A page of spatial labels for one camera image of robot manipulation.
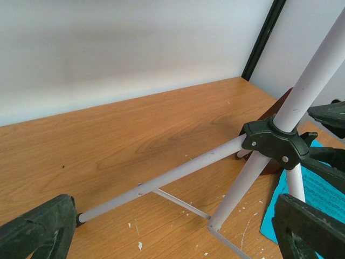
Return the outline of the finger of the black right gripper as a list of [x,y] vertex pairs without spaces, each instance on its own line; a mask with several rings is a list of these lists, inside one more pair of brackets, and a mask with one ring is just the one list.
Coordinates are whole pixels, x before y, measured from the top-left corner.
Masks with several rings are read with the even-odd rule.
[[311,147],[304,167],[344,194],[344,149]]
[[344,101],[312,106],[308,115],[340,139],[344,139]]

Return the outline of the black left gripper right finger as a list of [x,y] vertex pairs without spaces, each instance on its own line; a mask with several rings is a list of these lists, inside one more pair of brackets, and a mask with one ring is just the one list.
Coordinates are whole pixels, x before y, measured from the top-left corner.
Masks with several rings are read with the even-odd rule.
[[344,258],[344,223],[289,195],[279,195],[272,219],[283,258]]

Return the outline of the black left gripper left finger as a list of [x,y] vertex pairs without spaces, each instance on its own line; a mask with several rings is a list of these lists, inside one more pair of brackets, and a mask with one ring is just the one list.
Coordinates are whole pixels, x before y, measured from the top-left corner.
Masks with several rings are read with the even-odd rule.
[[66,258],[76,229],[74,198],[60,194],[1,226],[1,258]]

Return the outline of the blue sheet music page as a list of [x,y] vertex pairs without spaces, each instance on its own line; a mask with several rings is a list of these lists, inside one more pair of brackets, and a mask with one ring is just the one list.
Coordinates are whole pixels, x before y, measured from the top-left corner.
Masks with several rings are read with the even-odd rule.
[[[344,194],[306,167],[302,166],[301,172],[306,203],[344,223]],[[260,228],[261,234],[274,243],[277,243],[272,224],[274,207],[278,196],[287,193],[287,175],[283,171]]]

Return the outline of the brown wooden metronome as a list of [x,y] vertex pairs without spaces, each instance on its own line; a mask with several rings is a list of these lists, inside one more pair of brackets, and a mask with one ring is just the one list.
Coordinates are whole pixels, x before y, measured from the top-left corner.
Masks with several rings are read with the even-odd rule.
[[[292,87],[289,88],[288,91],[285,92],[285,94],[282,97],[280,97],[261,117],[259,117],[258,120],[264,120],[276,114],[280,110],[281,106],[287,99],[292,89]],[[243,149],[235,154],[235,158],[245,159],[247,161],[250,158],[251,154],[252,151],[245,151]],[[271,175],[278,172],[281,172],[280,164],[277,163],[274,159],[271,159],[269,163],[266,165],[266,167],[263,169],[263,171],[260,173],[260,175]]]

